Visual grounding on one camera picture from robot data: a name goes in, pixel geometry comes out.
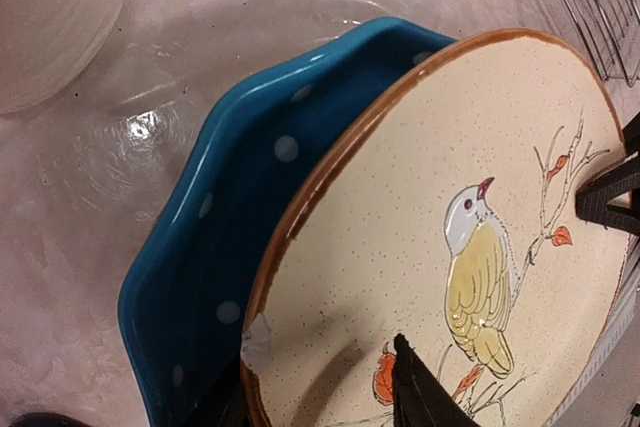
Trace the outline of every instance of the white polka dot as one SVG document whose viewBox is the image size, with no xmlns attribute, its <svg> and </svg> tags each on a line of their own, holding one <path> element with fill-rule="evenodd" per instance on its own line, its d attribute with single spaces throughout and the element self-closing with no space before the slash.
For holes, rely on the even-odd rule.
<svg viewBox="0 0 640 427">
<path fill-rule="evenodd" d="M 419 54 L 416 54 L 413 56 L 413 65 L 418 65 L 420 62 L 422 62 L 423 60 L 427 59 L 428 57 L 431 56 L 431 52 L 420 52 Z"/>
<path fill-rule="evenodd" d="M 298 157 L 298 141 L 290 135 L 283 135 L 276 140 L 273 151 L 280 162 L 292 162 Z"/>
<path fill-rule="evenodd" d="M 198 211 L 198 218 L 202 219 L 205 215 L 209 213 L 211 210 L 211 206 L 213 205 L 213 194 L 209 192 L 204 200 L 202 201 L 202 205 L 200 206 L 200 210 Z"/>
<path fill-rule="evenodd" d="M 216 309 L 216 318 L 221 324 L 233 324 L 240 318 L 240 306 L 231 300 L 227 300 Z"/>
<path fill-rule="evenodd" d="M 173 366 L 173 372 L 171 372 L 171 380 L 174 387 L 180 387 L 182 380 L 184 379 L 184 369 L 180 364 Z"/>
<path fill-rule="evenodd" d="M 296 102 L 302 102 L 304 99 L 306 99 L 309 96 L 309 92 L 311 92 L 312 88 L 313 88 L 312 84 L 305 85 L 300 90 L 298 90 L 295 94 L 293 94 L 293 97 L 291 97 L 291 102 L 293 102 L 294 104 Z"/>
</svg>

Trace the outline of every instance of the scalloped blue plate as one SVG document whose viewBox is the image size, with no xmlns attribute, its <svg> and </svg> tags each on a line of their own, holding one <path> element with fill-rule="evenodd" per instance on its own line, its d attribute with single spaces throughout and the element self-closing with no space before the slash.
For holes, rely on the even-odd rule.
<svg viewBox="0 0 640 427">
<path fill-rule="evenodd" d="M 120 293 L 120 329 L 153 427 L 182 422 L 237 357 L 263 252 L 317 162 L 380 94 L 452 42 L 373 20 L 215 105 Z"/>
</svg>

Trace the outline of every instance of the ceramic plate with bird design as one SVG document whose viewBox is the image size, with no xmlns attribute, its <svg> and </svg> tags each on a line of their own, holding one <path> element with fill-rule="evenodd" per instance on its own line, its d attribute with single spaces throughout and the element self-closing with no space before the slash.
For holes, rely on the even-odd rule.
<svg viewBox="0 0 640 427">
<path fill-rule="evenodd" d="M 624 157 L 611 101 L 546 34 L 419 65 L 338 141 L 275 232 L 245 319 L 256 426 L 391 426 L 397 333 L 483 426 L 540 426 L 602 332 L 625 234 L 576 188 Z"/>
</svg>

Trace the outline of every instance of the bird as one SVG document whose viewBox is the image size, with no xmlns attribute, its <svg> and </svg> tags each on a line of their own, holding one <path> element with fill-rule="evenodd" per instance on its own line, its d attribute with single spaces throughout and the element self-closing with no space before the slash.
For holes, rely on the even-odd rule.
<svg viewBox="0 0 640 427">
<path fill-rule="evenodd" d="M 482 373 L 486 367 L 505 379 L 514 369 L 505 330 L 517 277 L 507 228 L 486 201 L 493 181 L 489 177 L 465 188 L 447 208 L 451 262 L 444 311 L 456 345 L 474 368 Z"/>
</svg>

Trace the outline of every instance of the bird's beak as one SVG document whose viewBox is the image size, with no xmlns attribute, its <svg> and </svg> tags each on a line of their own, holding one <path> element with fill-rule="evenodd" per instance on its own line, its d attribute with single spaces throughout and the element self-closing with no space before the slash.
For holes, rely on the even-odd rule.
<svg viewBox="0 0 640 427">
<path fill-rule="evenodd" d="M 487 190 L 489 190 L 489 186 L 491 185 L 493 180 L 493 177 L 489 177 L 488 179 L 485 179 L 480 183 L 480 185 L 478 186 L 478 200 L 484 200 L 484 196 L 486 195 Z"/>
</svg>

